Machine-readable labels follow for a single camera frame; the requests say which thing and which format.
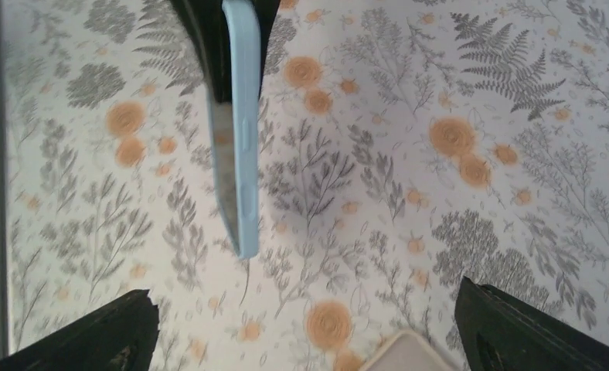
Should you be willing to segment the phone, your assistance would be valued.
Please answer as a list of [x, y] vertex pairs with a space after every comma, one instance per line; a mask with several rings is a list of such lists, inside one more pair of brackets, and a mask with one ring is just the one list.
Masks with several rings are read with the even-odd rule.
[[224, 1], [230, 55], [231, 101], [212, 102], [216, 196], [230, 241], [240, 259], [259, 250], [258, 114], [261, 82], [260, 27], [249, 1]]

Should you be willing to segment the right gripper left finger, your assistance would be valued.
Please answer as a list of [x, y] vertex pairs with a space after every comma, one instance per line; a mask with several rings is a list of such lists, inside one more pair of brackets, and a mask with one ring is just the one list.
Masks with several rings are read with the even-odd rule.
[[159, 307], [134, 289], [0, 360], [0, 371], [150, 369]]

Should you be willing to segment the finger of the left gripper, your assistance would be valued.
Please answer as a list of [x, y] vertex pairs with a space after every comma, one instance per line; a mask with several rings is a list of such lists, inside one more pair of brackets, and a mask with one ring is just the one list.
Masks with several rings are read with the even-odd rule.
[[261, 73], [265, 72], [270, 33], [280, 2], [280, 0], [255, 0], [255, 12], [260, 27]]
[[221, 0], [171, 0], [217, 103], [232, 101], [230, 38]]

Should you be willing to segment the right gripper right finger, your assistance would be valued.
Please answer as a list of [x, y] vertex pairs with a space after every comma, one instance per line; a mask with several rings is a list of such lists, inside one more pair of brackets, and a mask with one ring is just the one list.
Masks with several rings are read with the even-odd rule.
[[454, 317], [472, 370], [609, 371], [609, 346], [463, 277]]

